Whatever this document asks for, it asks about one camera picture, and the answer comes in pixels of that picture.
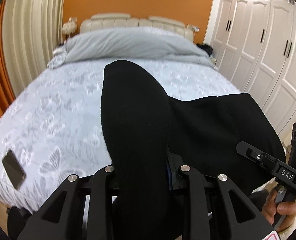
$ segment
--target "smartphone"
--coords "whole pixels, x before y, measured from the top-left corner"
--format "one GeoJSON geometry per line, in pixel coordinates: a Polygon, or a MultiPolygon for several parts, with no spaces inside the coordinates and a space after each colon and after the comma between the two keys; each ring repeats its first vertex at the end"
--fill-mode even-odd
{"type": "Polygon", "coordinates": [[[6,156],[2,160],[2,163],[13,187],[15,189],[19,189],[22,182],[25,180],[26,175],[12,150],[7,152],[6,156]]]}

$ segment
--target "hand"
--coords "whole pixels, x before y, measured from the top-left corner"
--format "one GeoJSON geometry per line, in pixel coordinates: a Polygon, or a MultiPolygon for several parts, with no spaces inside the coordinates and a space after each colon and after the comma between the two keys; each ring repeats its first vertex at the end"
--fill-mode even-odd
{"type": "Polygon", "coordinates": [[[261,213],[271,225],[274,223],[274,215],[276,215],[276,212],[278,212],[278,214],[280,215],[287,215],[284,222],[282,222],[277,230],[277,232],[281,232],[294,223],[296,218],[296,202],[281,202],[277,205],[276,208],[276,197],[277,190],[273,188],[266,198],[266,203],[263,206],[261,213]]]}

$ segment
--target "white flower lamp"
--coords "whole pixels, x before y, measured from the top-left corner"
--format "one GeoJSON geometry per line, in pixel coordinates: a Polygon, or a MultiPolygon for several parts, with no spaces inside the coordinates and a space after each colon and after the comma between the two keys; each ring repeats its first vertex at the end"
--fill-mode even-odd
{"type": "Polygon", "coordinates": [[[67,40],[67,35],[70,38],[70,35],[75,33],[76,30],[77,30],[77,19],[76,18],[70,18],[69,21],[66,22],[61,28],[61,32],[62,32],[62,34],[64,34],[66,36],[66,40],[67,40]]]}

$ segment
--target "headboard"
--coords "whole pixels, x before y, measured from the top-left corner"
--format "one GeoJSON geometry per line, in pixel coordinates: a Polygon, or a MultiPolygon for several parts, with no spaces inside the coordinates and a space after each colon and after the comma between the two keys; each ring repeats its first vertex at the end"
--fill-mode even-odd
{"type": "Polygon", "coordinates": [[[149,16],[148,19],[138,19],[132,18],[130,14],[125,13],[95,14],[90,19],[84,20],[81,23],[80,33],[105,28],[139,26],[150,26],[172,31],[193,42],[192,30],[186,28],[185,24],[182,22],[159,16],[149,16]]]}

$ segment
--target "red and white label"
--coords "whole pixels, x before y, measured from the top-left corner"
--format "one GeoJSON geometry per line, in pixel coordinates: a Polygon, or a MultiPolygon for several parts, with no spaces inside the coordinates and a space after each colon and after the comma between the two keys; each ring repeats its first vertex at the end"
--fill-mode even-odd
{"type": "Polygon", "coordinates": [[[266,236],[263,240],[280,240],[276,231],[272,231],[268,236],[266,236]]]}

